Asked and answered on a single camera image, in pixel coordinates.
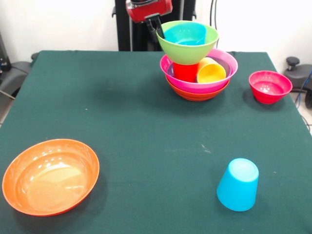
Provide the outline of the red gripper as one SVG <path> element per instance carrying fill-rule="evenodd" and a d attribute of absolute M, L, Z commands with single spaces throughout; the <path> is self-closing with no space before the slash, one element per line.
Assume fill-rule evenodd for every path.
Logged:
<path fill-rule="evenodd" d="M 126 11 L 133 22 L 144 22 L 152 37 L 156 37 L 156 32 L 159 36 L 165 39 L 164 32 L 161 26 L 160 17 L 149 19 L 154 15 L 166 15 L 172 12 L 173 4 L 171 0 L 127 0 L 125 2 Z"/>

